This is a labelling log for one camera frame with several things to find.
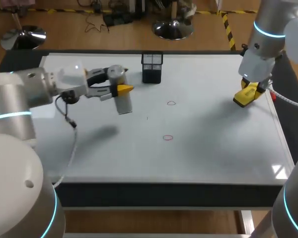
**metal chair base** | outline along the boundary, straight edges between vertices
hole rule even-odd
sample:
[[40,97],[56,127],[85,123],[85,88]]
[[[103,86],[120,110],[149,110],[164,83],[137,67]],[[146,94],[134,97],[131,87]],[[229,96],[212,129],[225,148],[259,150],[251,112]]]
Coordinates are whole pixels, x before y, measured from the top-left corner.
[[1,39],[5,50],[32,50],[46,40],[46,32],[37,26],[22,26],[22,30],[12,29]]
[[158,21],[152,26],[152,31],[167,40],[181,40],[192,35],[194,29],[190,20]]

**stool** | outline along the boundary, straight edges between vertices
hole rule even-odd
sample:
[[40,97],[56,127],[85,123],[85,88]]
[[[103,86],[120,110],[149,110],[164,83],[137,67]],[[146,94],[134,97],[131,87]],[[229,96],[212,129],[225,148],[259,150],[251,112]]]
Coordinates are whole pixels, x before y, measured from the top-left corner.
[[194,29],[190,19],[177,19],[178,2],[172,2],[171,20],[157,21],[152,26],[152,31],[159,37],[168,40],[180,40],[190,36]]
[[37,26],[21,26],[19,7],[12,8],[12,17],[16,24],[16,29],[6,32],[0,41],[5,50],[32,50],[39,47],[46,40],[46,32]]

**floor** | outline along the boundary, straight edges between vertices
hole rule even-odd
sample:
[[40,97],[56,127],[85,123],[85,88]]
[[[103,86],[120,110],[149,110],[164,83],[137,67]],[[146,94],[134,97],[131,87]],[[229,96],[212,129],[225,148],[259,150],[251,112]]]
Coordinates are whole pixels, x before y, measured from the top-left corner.
[[[208,9],[203,2],[198,10]],[[230,14],[229,25],[241,49],[247,43],[255,14]],[[217,15],[197,14],[195,32],[181,41],[167,41],[156,37],[150,30],[153,19],[146,18],[128,25],[110,28],[108,33],[91,30],[84,33],[86,15],[78,13],[29,12],[21,24],[38,25],[47,32],[47,41],[40,49],[104,49],[104,50],[230,50],[222,18]],[[101,16],[91,16],[95,25]],[[14,27],[11,15],[0,13],[0,37]],[[0,61],[4,50],[0,47]],[[298,76],[298,65],[293,65]],[[266,214],[253,212],[257,225]],[[138,233],[217,233],[240,232],[233,211],[71,211],[66,213],[68,232],[138,232]]]

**blue led ring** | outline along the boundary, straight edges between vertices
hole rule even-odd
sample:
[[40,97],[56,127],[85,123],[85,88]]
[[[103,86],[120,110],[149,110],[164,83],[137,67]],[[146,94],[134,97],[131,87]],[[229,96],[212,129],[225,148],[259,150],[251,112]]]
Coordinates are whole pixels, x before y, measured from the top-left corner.
[[262,33],[265,36],[269,36],[269,37],[273,37],[273,38],[285,38],[286,37],[286,35],[273,35],[273,34],[265,32],[265,31],[262,31],[261,29],[258,28],[258,26],[256,25],[255,22],[254,22],[254,27],[257,31],[259,31],[260,33]]
[[2,115],[0,115],[0,119],[2,119],[2,118],[16,117],[16,116],[22,116],[22,115],[31,115],[31,112],[18,112],[18,113],[2,114]]
[[298,225],[296,224],[296,222],[294,221],[293,217],[291,216],[291,214],[290,214],[290,212],[288,210],[288,206],[287,206],[287,202],[286,202],[286,185],[284,187],[284,204],[285,204],[285,209],[286,209],[286,212],[288,214],[288,217],[289,217],[290,221],[292,222],[292,224],[294,225],[294,227],[298,231]]
[[50,221],[50,223],[49,223],[47,229],[45,230],[45,232],[43,233],[43,235],[42,235],[40,238],[44,238],[44,237],[46,236],[46,234],[49,232],[49,229],[51,228],[51,226],[52,226],[52,224],[53,224],[53,222],[54,222],[55,215],[56,215],[56,207],[57,207],[57,203],[58,203],[58,201],[57,201],[57,196],[56,196],[55,189],[53,189],[53,190],[54,190],[54,197],[55,197],[55,205],[54,205],[53,216],[52,216],[52,218],[51,218],[51,221]]

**white tabletop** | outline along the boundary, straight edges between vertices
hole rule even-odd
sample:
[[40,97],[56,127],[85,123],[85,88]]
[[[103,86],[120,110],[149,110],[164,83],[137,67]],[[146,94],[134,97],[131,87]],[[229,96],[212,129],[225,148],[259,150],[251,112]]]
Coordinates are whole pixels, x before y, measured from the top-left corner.
[[[244,109],[232,100],[240,90],[241,56],[164,55],[157,85],[142,84],[141,55],[50,54],[41,65],[54,71],[77,60],[88,70],[128,68],[133,112],[119,116],[114,100],[97,98],[70,105],[79,142],[65,182],[280,185],[294,167],[269,93]],[[56,181],[73,130],[54,105],[33,115],[37,153]]]

